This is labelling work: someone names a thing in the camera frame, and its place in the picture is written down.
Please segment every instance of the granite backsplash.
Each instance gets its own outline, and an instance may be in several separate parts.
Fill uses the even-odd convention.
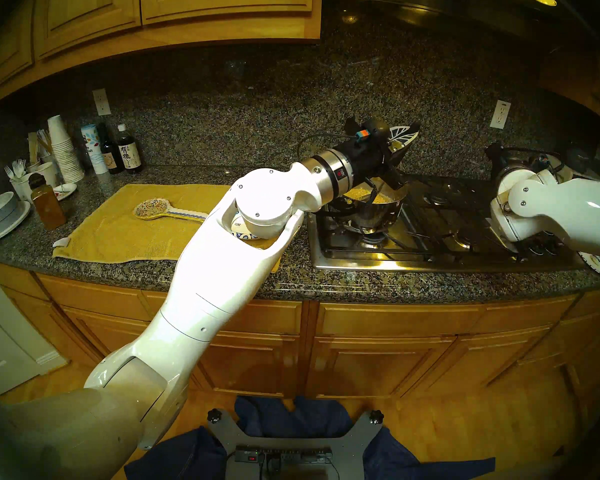
[[[154,50],[38,81],[0,102],[0,165],[24,158],[27,129],[56,114],[77,144],[84,124],[126,123],[149,165],[286,168],[296,141],[339,132],[350,116],[419,120],[402,164],[414,174],[488,179],[484,148],[495,140],[545,151],[598,144],[597,115],[536,86],[546,52],[488,30],[467,38],[418,28],[360,3],[347,24],[346,4],[324,0],[318,44]],[[99,117],[91,90],[103,87],[112,114]],[[512,103],[504,130],[489,127],[498,99]]]

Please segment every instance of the stack of paper cups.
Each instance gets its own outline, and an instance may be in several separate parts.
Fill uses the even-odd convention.
[[[80,128],[82,132],[82,138],[84,139],[84,145],[87,146],[87,153],[89,153],[89,159],[97,175],[108,174],[109,168],[104,162],[104,156],[100,150],[100,138],[98,137],[98,131],[93,123],[85,125]]]
[[[51,147],[53,158],[60,168],[60,173],[67,184],[76,183],[84,178],[84,171],[75,155],[74,143],[60,118],[60,115],[48,119],[49,134],[51,135]]]

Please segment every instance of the lower cabinet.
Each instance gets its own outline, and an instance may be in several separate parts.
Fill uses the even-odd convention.
[[[194,379],[207,391],[293,398],[299,337],[220,331],[202,354]]]
[[[2,286],[2,290],[31,325],[66,359],[91,367],[102,360],[103,354],[99,348],[85,341],[72,322],[51,301],[22,294],[9,287]]]
[[[132,343],[148,327],[148,321],[119,318],[62,306],[78,329],[104,355]]]
[[[551,326],[461,335],[434,367],[409,390],[413,396],[443,396],[486,387],[520,359]]]
[[[401,396],[455,337],[315,337],[306,395],[320,398]]]
[[[2,264],[0,285],[62,356],[90,366],[142,334],[166,297]],[[567,365],[576,394],[589,399],[600,386],[600,290],[577,297],[454,305],[254,300],[213,338],[191,382],[257,396],[419,398],[529,382]],[[532,323],[540,326],[527,328]]]

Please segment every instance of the granite countertop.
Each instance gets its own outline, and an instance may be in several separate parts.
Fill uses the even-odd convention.
[[[33,210],[0,239],[0,262],[67,279],[120,287],[167,291],[175,261],[85,263],[52,257],[52,244],[68,236],[125,184],[232,184],[244,167],[149,166],[139,175],[88,175],[61,201],[67,223],[47,231]],[[445,303],[542,298],[600,287],[588,269],[537,273],[397,273],[319,271],[311,266],[307,229],[302,226],[284,253],[280,268],[257,298],[334,302]]]

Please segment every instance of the knob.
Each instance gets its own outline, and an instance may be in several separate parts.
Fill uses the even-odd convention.
[[[371,421],[371,423],[374,425],[381,425],[384,419],[385,416],[382,414],[380,409],[375,409],[374,411],[369,412],[369,421]]]
[[[222,419],[222,411],[220,409],[213,408],[206,414],[206,420],[209,423],[218,423]]]

